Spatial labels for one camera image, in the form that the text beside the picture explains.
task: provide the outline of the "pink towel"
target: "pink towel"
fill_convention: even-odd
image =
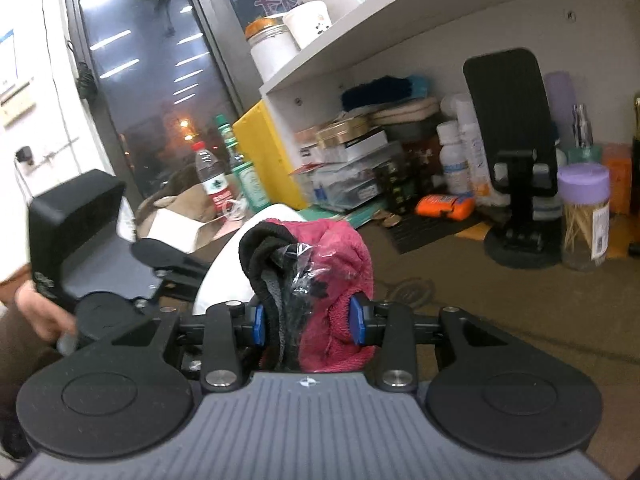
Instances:
[[[312,265],[326,269],[319,275],[326,283],[326,296],[316,299],[300,341],[302,371],[361,370],[375,352],[374,347],[356,345],[349,330],[352,295],[373,295],[371,257],[362,238],[344,220],[269,222],[283,225],[299,242],[312,245]]]

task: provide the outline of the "glass door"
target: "glass door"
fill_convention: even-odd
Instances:
[[[212,119],[224,114],[235,121],[239,109],[194,1],[77,1],[111,123],[98,124],[98,131],[112,153],[119,148],[140,194],[152,195],[191,163],[198,140],[226,161]]]

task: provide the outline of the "cable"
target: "cable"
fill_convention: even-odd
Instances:
[[[74,162],[76,163],[76,168],[78,168],[78,174],[82,174],[82,168],[80,167],[80,162],[78,161],[76,150],[74,150],[73,143],[71,141],[71,135],[69,134],[69,128],[66,124],[65,114],[62,111],[62,104],[60,103],[60,92],[58,91],[58,84],[56,83],[56,77],[55,77],[55,74],[53,73],[53,60],[51,59],[51,50],[49,48],[49,31],[47,30],[47,18],[44,11],[44,0],[41,0],[41,1],[42,1],[42,24],[44,25],[44,37],[47,45],[47,55],[49,56],[49,66],[51,67],[51,79],[53,81],[53,86],[56,89],[56,97],[58,101],[58,108],[60,110],[60,117],[62,118],[62,124],[65,129],[66,138],[69,141],[69,149],[71,150],[71,154],[73,155]]]
[[[24,175],[22,174],[22,172],[20,171],[20,166],[18,166],[18,161],[17,159],[14,157],[14,168],[15,168],[15,173],[17,173],[17,176],[19,177],[16,179],[16,183],[18,184],[18,187],[20,188],[20,193],[22,194],[22,199],[24,200],[24,205],[29,205],[29,202],[33,199],[33,195],[31,193],[31,189],[29,189],[29,184],[27,184],[27,181],[24,177]]]
[[[70,40],[66,40],[66,47],[71,51],[74,57],[74,63],[78,69],[78,77],[76,78],[76,89],[81,99],[86,100],[89,104],[98,97],[98,85],[95,82],[94,73],[91,72],[89,65],[84,61],[78,61],[74,44]]]

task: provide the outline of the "black mat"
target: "black mat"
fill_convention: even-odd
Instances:
[[[440,240],[445,236],[464,231],[482,221],[480,215],[474,213],[462,222],[447,218],[427,218],[425,216],[407,215],[395,227],[386,229],[400,254],[415,251],[420,247]]]

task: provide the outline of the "gray ribbed plate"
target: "gray ribbed plate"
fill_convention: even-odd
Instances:
[[[44,453],[14,480],[607,480],[580,452],[507,462],[440,434],[413,397],[362,374],[257,373],[242,390],[211,394],[177,436],[114,462]]]

